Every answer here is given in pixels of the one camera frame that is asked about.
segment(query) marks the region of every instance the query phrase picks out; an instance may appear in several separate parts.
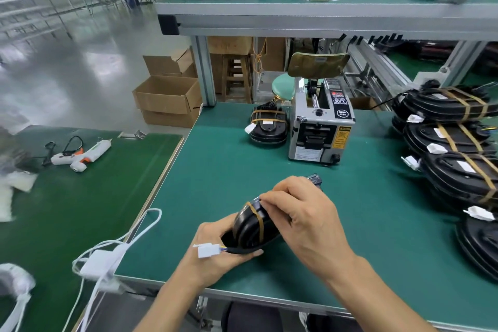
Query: warning label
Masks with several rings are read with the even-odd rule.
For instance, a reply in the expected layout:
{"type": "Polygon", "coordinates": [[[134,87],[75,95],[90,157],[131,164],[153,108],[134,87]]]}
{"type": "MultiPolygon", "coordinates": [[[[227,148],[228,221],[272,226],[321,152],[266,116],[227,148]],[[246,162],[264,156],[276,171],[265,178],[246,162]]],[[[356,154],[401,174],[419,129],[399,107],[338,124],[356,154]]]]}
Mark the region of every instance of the warning label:
{"type": "Polygon", "coordinates": [[[348,140],[349,132],[351,131],[351,126],[339,126],[337,130],[336,138],[332,143],[332,148],[343,149],[345,148],[345,143],[348,140]]]}

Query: white label sticker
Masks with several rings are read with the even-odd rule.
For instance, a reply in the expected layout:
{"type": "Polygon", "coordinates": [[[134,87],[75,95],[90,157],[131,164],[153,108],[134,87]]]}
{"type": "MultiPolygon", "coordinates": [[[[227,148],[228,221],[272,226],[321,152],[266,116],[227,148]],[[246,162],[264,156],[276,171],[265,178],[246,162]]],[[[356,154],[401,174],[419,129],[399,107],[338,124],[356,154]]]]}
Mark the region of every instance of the white label sticker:
{"type": "Polygon", "coordinates": [[[321,150],[310,150],[304,147],[296,146],[296,155],[294,159],[296,160],[307,160],[308,162],[319,162],[322,157],[323,149],[321,150]]]}
{"type": "Polygon", "coordinates": [[[249,124],[249,125],[246,126],[246,128],[244,129],[244,131],[247,134],[250,134],[254,130],[255,127],[256,127],[255,123],[249,124]]]}
{"type": "Polygon", "coordinates": [[[474,171],[474,168],[472,168],[469,163],[463,162],[461,160],[457,160],[457,163],[460,164],[460,166],[465,172],[469,172],[471,174],[476,173],[476,171],[474,171]]]}
{"type": "Polygon", "coordinates": [[[434,131],[436,132],[439,138],[444,138],[443,133],[441,133],[441,130],[439,130],[437,127],[434,128],[434,131]]]}

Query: white power cord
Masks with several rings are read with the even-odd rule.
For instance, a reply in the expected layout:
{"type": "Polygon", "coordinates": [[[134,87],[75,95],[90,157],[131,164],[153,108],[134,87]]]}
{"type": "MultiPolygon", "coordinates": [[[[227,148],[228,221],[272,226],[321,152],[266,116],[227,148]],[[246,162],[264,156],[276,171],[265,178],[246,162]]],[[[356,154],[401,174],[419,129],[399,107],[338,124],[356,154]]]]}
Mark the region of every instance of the white power cord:
{"type": "MultiPolygon", "coordinates": [[[[104,240],[102,242],[100,242],[99,244],[95,245],[94,247],[86,250],[84,253],[82,253],[81,255],[78,256],[77,259],[75,259],[73,262],[72,262],[72,271],[73,273],[77,274],[77,275],[80,275],[80,272],[81,272],[81,268],[78,267],[78,264],[79,263],[85,263],[88,261],[88,258],[90,257],[90,255],[98,250],[98,249],[101,249],[103,247],[107,247],[109,245],[113,245],[113,244],[117,244],[117,245],[122,245],[122,244],[126,244],[127,246],[124,248],[124,252],[126,252],[126,250],[128,250],[129,247],[131,247],[137,240],[139,240],[143,235],[145,235],[151,228],[153,228],[158,222],[159,220],[161,219],[161,216],[162,216],[162,210],[161,209],[155,209],[155,208],[152,208],[152,209],[147,209],[146,211],[143,212],[143,214],[140,216],[140,218],[138,219],[138,221],[133,225],[132,228],[130,228],[129,231],[133,231],[139,224],[140,222],[142,222],[143,218],[145,217],[145,215],[149,212],[149,211],[157,211],[158,212],[158,216],[157,216],[157,219],[152,222],[149,226],[147,226],[146,228],[144,228],[144,230],[136,235],[129,243],[126,243],[125,241],[123,241],[123,239],[125,239],[128,235],[129,235],[129,232],[127,232],[125,235],[117,238],[116,240],[104,240]]],[[[122,258],[122,255],[119,255],[119,256],[116,256],[114,262],[112,262],[110,264],[110,266],[112,267],[113,265],[116,264],[116,262],[118,260],[120,260],[122,258]]],[[[86,307],[86,310],[85,310],[85,314],[83,316],[83,320],[81,322],[81,329],[80,331],[81,332],[85,332],[86,331],[86,328],[87,328],[87,324],[88,324],[88,319],[90,317],[90,312],[91,312],[91,309],[92,309],[92,305],[93,305],[93,302],[96,298],[96,294],[99,290],[99,285],[102,283],[102,281],[106,278],[106,276],[112,276],[114,273],[104,273],[101,277],[99,277],[96,281],[96,284],[93,288],[93,291],[92,291],[92,294],[90,296],[90,300],[87,304],[87,307],[86,307]]],[[[80,301],[80,298],[81,298],[81,294],[83,292],[83,284],[85,282],[85,279],[82,278],[81,279],[81,285],[80,285],[80,290],[78,292],[78,296],[76,297],[76,302],[74,303],[73,305],[73,308],[71,309],[71,312],[69,313],[69,316],[66,320],[66,323],[64,325],[64,328],[62,329],[62,332],[65,332],[70,320],[71,320],[71,317],[73,316],[73,313],[74,313],[74,310],[76,309],[76,306],[78,305],[79,301],[80,301]]]]}

